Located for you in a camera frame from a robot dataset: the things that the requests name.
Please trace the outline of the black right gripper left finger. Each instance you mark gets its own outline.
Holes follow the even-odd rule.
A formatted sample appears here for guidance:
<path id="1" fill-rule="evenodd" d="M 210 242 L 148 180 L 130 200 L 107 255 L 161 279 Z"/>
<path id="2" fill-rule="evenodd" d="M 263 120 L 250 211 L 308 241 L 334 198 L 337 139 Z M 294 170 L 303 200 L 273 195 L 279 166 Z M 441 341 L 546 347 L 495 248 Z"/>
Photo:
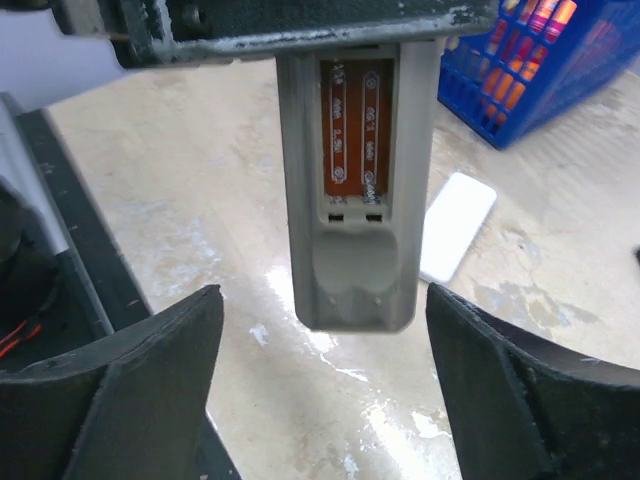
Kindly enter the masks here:
<path id="1" fill-rule="evenodd" d="M 76 350 L 1 375 L 4 479 L 197 479 L 224 305 L 208 285 Z"/>

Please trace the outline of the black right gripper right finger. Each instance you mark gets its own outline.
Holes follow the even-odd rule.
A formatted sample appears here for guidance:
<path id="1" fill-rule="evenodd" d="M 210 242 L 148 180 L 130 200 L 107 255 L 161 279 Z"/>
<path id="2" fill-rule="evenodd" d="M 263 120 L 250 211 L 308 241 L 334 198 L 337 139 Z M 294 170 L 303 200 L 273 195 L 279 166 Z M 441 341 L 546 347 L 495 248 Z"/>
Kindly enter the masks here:
<path id="1" fill-rule="evenodd" d="M 432 283 L 426 321 L 465 479 L 636 479 L 639 373 Z"/>

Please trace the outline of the white remote control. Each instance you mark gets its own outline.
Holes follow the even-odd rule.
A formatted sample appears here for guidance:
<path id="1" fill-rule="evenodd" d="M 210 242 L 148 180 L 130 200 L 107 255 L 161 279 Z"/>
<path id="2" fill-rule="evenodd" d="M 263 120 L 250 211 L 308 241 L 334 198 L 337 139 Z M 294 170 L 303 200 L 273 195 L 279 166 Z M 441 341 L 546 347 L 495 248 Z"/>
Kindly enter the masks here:
<path id="1" fill-rule="evenodd" d="M 448 283 L 497 199 L 488 185 L 455 172 L 427 208 L 419 263 L 420 278 Z"/>

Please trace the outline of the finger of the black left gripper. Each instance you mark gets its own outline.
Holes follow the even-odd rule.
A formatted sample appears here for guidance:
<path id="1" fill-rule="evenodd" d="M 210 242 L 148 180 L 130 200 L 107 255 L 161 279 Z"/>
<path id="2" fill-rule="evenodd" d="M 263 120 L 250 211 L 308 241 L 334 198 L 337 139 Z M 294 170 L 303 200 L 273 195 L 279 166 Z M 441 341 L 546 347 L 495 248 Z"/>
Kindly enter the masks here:
<path id="1" fill-rule="evenodd" d="M 491 0 L 53 1 L 61 32 L 109 40 L 125 68 L 229 63 L 486 31 Z"/>

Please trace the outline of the grey remote control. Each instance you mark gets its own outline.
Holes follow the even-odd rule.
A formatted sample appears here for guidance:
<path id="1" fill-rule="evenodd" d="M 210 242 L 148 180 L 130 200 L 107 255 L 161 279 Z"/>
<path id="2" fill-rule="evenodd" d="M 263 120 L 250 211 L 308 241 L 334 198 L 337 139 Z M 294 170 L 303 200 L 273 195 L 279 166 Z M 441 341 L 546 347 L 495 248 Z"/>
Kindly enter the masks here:
<path id="1" fill-rule="evenodd" d="M 295 312 L 311 330 L 398 332 L 414 317 L 441 51 L 276 60 Z"/>

